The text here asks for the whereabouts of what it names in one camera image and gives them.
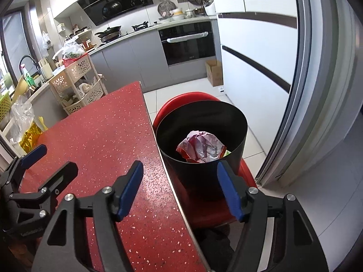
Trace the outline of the black trash bin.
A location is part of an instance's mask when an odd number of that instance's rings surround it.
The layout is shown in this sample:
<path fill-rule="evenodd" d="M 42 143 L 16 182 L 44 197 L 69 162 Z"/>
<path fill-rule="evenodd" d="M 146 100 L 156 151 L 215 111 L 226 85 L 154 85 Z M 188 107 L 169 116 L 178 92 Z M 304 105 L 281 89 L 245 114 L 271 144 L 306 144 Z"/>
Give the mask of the black trash bin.
<path fill-rule="evenodd" d="M 217 166 L 227 161 L 239 171 L 248 124 L 236 106 L 223 101 L 196 101 L 166 115 L 156 140 L 191 199 L 215 202 L 223 198 Z"/>

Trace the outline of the black frying pan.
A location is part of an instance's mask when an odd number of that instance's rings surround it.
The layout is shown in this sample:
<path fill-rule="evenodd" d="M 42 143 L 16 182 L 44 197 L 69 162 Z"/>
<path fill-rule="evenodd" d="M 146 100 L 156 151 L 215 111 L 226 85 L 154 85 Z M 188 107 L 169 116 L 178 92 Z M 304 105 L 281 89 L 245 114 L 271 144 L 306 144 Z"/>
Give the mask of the black frying pan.
<path fill-rule="evenodd" d="M 95 33 L 94 35 L 101 39 L 102 42 L 105 42 L 111 38 L 119 37 L 121 35 L 121 28 L 121 26 L 108 27 L 105 31 Z"/>

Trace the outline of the black built-in oven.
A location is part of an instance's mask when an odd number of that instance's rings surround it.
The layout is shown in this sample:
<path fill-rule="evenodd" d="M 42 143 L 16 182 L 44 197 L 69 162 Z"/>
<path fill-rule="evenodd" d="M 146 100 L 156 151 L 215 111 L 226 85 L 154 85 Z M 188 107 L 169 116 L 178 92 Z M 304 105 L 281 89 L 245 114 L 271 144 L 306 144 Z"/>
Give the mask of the black built-in oven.
<path fill-rule="evenodd" d="M 210 22 L 189 23 L 159 30 L 169 66 L 215 56 Z"/>

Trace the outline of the red plastic chair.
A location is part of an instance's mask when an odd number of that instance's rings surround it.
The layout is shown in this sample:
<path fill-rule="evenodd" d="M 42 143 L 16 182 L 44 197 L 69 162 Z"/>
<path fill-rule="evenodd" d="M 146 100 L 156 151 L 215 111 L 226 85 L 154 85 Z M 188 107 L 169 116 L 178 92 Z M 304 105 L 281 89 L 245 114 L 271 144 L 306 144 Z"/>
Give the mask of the red plastic chair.
<path fill-rule="evenodd" d="M 195 163 L 177 152 L 179 143 L 193 130 L 214 134 L 229 154 L 224 157 L 234 174 L 249 187 L 255 180 L 242 158 L 248 132 L 245 115 L 235 106 L 204 92 L 189 92 L 166 102 L 157 113 L 153 129 L 183 211 L 193 228 L 230 223 L 230 214 L 217 178 L 217 161 Z"/>

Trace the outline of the red basket with vegetables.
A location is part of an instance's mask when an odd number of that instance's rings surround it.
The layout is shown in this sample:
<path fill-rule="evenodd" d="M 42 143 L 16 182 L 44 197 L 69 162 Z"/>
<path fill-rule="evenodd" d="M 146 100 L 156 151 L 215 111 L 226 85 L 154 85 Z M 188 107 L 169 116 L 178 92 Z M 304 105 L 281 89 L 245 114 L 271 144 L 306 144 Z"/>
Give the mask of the red basket with vegetables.
<path fill-rule="evenodd" d="M 73 64 L 75 61 L 80 59 L 82 56 L 86 54 L 86 51 L 83 48 L 83 45 L 78 44 L 77 42 L 69 42 L 63 47 L 62 51 L 62 60 L 65 67 Z"/>

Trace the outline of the gas stove burner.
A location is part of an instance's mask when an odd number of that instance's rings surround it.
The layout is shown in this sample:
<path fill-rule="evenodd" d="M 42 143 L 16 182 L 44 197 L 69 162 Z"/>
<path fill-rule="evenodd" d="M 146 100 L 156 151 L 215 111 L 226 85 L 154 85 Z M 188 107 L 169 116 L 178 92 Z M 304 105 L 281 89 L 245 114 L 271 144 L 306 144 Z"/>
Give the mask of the gas stove burner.
<path fill-rule="evenodd" d="M 132 29 L 134 31 L 140 31 L 142 29 L 146 29 L 149 27 L 149 21 L 144 21 L 143 23 L 140 23 L 139 25 L 132 25 Z"/>

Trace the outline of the red white plastic bag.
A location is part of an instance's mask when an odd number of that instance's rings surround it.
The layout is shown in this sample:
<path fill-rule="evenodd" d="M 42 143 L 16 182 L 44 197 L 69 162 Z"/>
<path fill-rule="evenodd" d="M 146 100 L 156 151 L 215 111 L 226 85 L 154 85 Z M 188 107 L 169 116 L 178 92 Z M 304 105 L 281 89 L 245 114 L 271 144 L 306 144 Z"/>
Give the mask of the red white plastic bag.
<path fill-rule="evenodd" d="M 177 146 L 176 151 L 188 163 L 208 163 L 230 154 L 226 146 L 206 131 L 191 131 Z"/>

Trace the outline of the black kitchen faucet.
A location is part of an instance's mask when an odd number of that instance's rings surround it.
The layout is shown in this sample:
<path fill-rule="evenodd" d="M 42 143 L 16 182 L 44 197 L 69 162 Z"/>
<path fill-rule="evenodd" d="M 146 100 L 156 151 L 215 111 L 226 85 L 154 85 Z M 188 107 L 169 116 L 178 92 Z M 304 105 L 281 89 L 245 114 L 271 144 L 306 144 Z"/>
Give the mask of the black kitchen faucet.
<path fill-rule="evenodd" d="M 26 72 L 24 72 L 23 67 L 25 67 L 26 71 L 31 75 L 32 77 L 35 77 L 36 75 L 42 76 L 41 68 L 39 66 L 39 63 L 31 56 L 31 55 L 24 55 L 21 57 L 18 69 L 20 71 L 20 74 L 26 79 Z"/>

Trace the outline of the gold foil bag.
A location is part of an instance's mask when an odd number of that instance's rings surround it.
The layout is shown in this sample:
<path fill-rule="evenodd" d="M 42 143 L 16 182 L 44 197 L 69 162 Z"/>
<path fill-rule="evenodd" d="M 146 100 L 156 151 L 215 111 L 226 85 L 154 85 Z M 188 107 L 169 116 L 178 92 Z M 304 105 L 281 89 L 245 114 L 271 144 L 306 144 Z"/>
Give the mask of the gold foil bag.
<path fill-rule="evenodd" d="M 19 142 L 19 146 L 26 152 L 30 153 L 37 145 L 37 140 L 43 131 L 33 121 L 31 126 L 25 131 L 22 139 Z"/>

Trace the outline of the grey sliding door frame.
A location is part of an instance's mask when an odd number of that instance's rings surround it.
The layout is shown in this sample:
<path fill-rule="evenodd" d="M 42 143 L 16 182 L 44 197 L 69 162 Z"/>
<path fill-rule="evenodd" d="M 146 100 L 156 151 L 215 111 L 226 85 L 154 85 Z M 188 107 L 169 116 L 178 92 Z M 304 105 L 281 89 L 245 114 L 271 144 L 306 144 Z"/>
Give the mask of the grey sliding door frame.
<path fill-rule="evenodd" d="M 349 0 L 297 0 L 297 66 L 256 181 L 293 184 L 345 139 L 362 106 L 362 21 Z"/>

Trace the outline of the white refrigerator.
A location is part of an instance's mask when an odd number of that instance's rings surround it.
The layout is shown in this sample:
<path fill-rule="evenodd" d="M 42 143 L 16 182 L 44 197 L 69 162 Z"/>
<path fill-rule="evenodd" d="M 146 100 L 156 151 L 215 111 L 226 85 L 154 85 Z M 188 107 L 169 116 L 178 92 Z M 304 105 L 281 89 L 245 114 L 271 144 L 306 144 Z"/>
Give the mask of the white refrigerator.
<path fill-rule="evenodd" d="M 281 125 L 295 74 L 297 0 L 213 0 L 224 88 L 264 152 Z"/>

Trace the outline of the cardboard box on floor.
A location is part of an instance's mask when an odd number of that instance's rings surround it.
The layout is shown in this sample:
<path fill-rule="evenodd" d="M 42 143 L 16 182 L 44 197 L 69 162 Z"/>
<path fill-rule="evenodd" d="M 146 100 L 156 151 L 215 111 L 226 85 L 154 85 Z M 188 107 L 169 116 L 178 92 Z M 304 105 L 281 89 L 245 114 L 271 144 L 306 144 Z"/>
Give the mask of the cardboard box on floor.
<path fill-rule="evenodd" d="M 223 85 L 223 69 L 221 61 L 216 59 L 206 60 L 207 78 L 213 87 Z"/>

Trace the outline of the beige plastic storage rack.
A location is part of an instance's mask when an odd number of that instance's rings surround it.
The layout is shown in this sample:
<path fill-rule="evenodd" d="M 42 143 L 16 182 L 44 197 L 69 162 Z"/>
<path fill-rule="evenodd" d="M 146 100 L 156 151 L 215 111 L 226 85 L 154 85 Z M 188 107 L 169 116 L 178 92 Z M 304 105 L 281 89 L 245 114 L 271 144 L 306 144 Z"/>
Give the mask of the beige plastic storage rack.
<path fill-rule="evenodd" d="M 49 80 L 50 89 L 63 110 L 72 113 L 108 94 L 102 74 L 90 55 L 84 54 Z"/>

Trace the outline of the grey kitchen cabinets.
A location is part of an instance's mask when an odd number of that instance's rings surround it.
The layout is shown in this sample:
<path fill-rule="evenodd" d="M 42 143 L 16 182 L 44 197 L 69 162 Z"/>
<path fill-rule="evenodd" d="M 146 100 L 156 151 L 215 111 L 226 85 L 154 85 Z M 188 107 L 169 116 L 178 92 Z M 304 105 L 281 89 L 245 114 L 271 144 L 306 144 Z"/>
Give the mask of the grey kitchen cabinets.
<path fill-rule="evenodd" d="M 169 66 L 159 30 L 189 23 L 210 22 L 215 56 Z M 138 81 L 144 92 L 206 77 L 206 60 L 220 60 L 219 30 L 216 18 L 199 17 L 156 25 L 120 37 L 91 53 L 96 70 L 105 76 L 106 89 L 113 92 Z"/>

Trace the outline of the clear plastic bag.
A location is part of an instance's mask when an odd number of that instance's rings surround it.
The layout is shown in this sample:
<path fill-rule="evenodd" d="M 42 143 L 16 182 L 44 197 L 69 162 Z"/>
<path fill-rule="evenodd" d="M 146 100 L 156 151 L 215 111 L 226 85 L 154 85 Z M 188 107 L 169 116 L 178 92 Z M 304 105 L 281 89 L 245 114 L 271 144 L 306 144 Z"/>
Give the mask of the clear plastic bag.
<path fill-rule="evenodd" d="M 12 144 L 19 143 L 35 118 L 33 106 L 29 99 L 20 95 L 11 107 L 10 116 L 14 120 L 14 124 L 10 128 L 10 142 Z"/>

